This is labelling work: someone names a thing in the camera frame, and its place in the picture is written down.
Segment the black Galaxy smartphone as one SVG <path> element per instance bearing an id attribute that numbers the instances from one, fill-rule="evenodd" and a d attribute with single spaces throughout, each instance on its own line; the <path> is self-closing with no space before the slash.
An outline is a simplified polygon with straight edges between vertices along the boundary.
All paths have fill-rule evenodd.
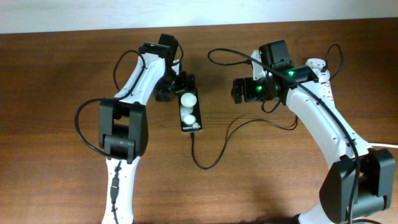
<path id="1" fill-rule="evenodd" d="M 203 129 L 200 101 L 196 88 L 178 96 L 180 127 L 183 133 L 199 132 Z"/>

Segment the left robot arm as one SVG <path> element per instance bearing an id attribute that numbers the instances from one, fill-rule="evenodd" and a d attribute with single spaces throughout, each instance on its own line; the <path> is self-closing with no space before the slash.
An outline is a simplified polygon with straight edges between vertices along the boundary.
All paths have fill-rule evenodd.
<path id="1" fill-rule="evenodd" d="M 108 191 L 103 223 L 133 223 L 132 197 L 140 158 L 149 140 L 146 105 L 150 96 L 168 102 L 190 89 L 175 59 L 176 41 L 145 43 L 127 83 L 111 100 L 99 104 L 99 146 L 106 156 Z"/>

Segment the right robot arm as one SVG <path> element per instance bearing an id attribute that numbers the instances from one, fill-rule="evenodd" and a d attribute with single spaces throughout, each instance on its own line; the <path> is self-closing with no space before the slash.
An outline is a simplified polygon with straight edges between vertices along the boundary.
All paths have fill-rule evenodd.
<path id="1" fill-rule="evenodd" d="M 296 67 L 285 41 L 280 40 L 254 50 L 248 62 L 253 75 L 233 82 L 235 103 L 282 103 L 303 122 L 328 164 L 319 203 L 296 215 L 295 222 L 354 223 L 387 210 L 395 159 L 387 149 L 375 150 L 335 108 L 328 60 L 310 58 Z"/>

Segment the white power strip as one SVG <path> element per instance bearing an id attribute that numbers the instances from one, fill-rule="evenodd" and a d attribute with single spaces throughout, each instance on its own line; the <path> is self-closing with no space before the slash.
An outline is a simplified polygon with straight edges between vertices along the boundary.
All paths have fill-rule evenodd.
<path id="1" fill-rule="evenodd" d="M 334 106 L 335 101 L 329 81 L 330 72 L 327 69 L 324 72 L 322 71 L 326 62 L 320 58 L 310 58 L 305 64 L 308 65 L 318 77 L 319 83 L 321 84 L 321 87 L 318 90 L 320 98 Z"/>

